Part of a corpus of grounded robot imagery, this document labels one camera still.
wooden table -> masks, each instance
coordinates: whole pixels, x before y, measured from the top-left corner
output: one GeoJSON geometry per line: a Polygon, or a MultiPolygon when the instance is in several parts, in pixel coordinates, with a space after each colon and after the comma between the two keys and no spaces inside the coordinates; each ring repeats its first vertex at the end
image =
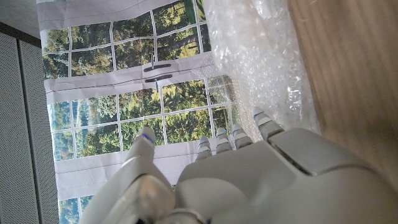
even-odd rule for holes
{"type": "Polygon", "coordinates": [[[288,3],[322,134],[398,190],[398,1],[288,3]]]}

white robotic hand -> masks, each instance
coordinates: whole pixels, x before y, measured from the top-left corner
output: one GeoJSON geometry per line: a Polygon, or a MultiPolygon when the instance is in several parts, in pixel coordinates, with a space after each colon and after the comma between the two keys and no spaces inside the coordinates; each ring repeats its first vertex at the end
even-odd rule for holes
{"type": "Polygon", "coordinates": [[[237,150],[217,130],[170,184],[153,165],[154,133],[137,135],[122,168],[89,203],[81,223],[396,223],[398,195],[372,167],[304,129],[284,131],[260,108],[263,141],[233,126],[237,150]]]}

perforated metal panel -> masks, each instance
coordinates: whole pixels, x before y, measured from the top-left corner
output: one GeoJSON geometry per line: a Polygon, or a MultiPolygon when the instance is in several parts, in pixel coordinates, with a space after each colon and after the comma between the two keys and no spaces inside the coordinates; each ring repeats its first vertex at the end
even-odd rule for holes
{"type": "Polygon", "coordinates": [[[0,201],[2,223],[38,223],[16,39],[0,34],[0,201]]]}
{"type": "Polygon", "coordinates": [[[57,186],[49,116],[43,86],[41,49],[20,42],[22,71],[29,116],[30,136],[34,152],[35,173],[39,192],[42,223],[58,223],[57,186]]]}

plastic wrap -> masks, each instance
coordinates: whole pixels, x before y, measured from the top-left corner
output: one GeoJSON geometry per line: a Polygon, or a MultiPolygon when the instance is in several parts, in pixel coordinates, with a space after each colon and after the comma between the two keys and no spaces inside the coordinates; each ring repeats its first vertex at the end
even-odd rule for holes
{"type": "Polygon", "coordinates": [[[228,75],[246,132],[259,138],[250,110],[259,106],[283,128],[320,132],[307,73],[285,0],[205,1],[213,59],[203,77],[228,75]]]}

window pane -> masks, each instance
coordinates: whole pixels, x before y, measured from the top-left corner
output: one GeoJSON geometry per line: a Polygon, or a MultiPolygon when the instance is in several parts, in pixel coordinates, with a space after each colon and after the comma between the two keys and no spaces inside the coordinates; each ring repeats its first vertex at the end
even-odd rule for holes
{"type": "Polygon", "coordinates": [[[130,149],[138,131],[144,126],[150,127],[152,130],[154,130],[157,146],[164,145],[162,117],[151,118],[145,119],[143,121],[132,121],[121,124],[124,151],[130,149]]]}
{"type": "Polygon", "coordinates": [[[235,100],[232,80],[227,75],[209,78],[208,86],[212,105],[235,100]]]}
{"type": "Polygon", "coordinates": [[[160,114],[160,95],[154,88],[120,94],[119,112],[120,120],[160,114]]]}
{"type": "Polygon", "coordinates": [[[232,125],[239,124],[238,110],[234,106],[212,108],[214,129],[225,128],[227,134],[232,134],[232,125]]]}
{"type": "Polygon", "coordinates": [[[69,50],[68,28],[40,31],[43,52],[69,50]]]}
{"type": "Polygon", "coordinates": [[[43,55],[44,78],[67,77],[68,65],[68,53],[43,55]]]}
{"type": "Polygon", "coordinates": [[[58,201],[58,214],[60,224],[77,224],[79,222],[77,198],[58,201]]]}
{"type": "Polygon", "coordinates": [[[162,92],[165,113],[207,105],[203,80],[163,86],[162,92]]]}
{"type": "Polygon", "coordinates": [[[117,121],[116,95],[72,101],[73,125],[82,127],[117,121]]]}
{"type": "Polygon", "coordinates": [[[149,12],[132,19],[113,22],[114,42],[134,37],[148,37],[153,35],[154,30],[149,12]]]}
{"type": "Polygon", "coordinates": [[[211,138],[209,111],[207,109],[173,114],[165,117],[169,144],[211,138]]]}
{"type": "Polygon", "coordinates": [[[211,51],[209,30],[207,29],[206,24],[200,26],[200,34],[201,34],[201,42],[202,42],[202,46],[203,46],[203,52],[211,51]]]}
{"type": "Polygon", "coordinates": [[[197,0],[197,9],[198,9],[198,17],[199,17],[199,22],[205,21],[206,16],[205,16],[205,10],[203,8],[203,1],[202,0],[197,0]]]}
{"type": "Polygon", "coordinates": [[[72,52],[72,76],[113,71],[111,47],[72,52]]]}
{"type": "Polygon", "coordinates": [[[94,197],[94,196],[91,195],[91,196],[86,196],[86,197],[81,197],[81,198],[80,198],[80,208],[81,208],[81,211],[82,211],[82,212],[84,212],[85,208],[86,208],[87,205],[88,205],[88,202],[90,202],[90,200],[91,200],[93,197],[94,197]]]}
{"type": "Polygon", "coordinates": [[[54,133],[53,137],[53,145],[54,145],[54,156],[55,161],[64,161],[67,159],[73,159],[73,138],[72,132],[67,131],[64,133],[54,133]]]}
{"type": "Polygon", "coordinates": [[[52,131],[70,128],[69,102],[59,102],[47,105],[50,127],[52,131]]]}
{"type": "Polygon", "coordinates": [[[199,54],[197,28],[189,28],[157,39],[157,58],[173,60],[199,54]]]}
{"type": "Polygon", "coordinates": [[[120,151],[118,125],[76,131],[77,158],[120,151]]]}
{"type": "Polygon", "coordinates": [[[192,0],[176,1],[154,9],[154,20],[157,35],[196,23],[192,0]]]}
{"type": "Polygon", "coordinates": [[[84,49],[110,43],[110,27],[110,22],[72,27],[72,49],[84,49]]]}
{"type": "Polygon", "coordinates": [[[143,65],[150,62],[150,55],[154,54],[154,40],[132,40],[114,46],[116,68],[124,69],[143,65]]]}

